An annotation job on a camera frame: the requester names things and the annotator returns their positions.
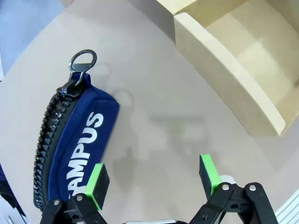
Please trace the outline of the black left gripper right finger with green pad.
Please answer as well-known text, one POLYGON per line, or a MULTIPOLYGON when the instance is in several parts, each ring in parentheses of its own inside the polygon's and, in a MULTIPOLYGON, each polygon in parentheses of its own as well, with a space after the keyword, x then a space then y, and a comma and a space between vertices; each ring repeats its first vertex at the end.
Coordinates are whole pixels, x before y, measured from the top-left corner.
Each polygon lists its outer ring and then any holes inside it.
POLYGON ((210 155, 199 156, 199 176, 207 202, 191 224, 219 224, 227 213, 236 213, 244 224, 277 224, 277 218, 263 186, 251 182, 241 188, 222 181, 210 155))

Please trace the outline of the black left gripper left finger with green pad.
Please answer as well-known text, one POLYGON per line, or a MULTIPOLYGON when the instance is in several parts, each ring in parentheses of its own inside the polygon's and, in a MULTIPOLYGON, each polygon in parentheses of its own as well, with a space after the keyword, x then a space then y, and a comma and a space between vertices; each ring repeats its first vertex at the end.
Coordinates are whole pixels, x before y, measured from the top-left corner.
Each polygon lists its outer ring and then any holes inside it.
POLYGON ((110 179, 105 164, 94 166, 83 193, 70 197, 68 201, 60 198, 51 199, 43 214, 42 224, 105 224, 99 213, 103 208, 110 179))

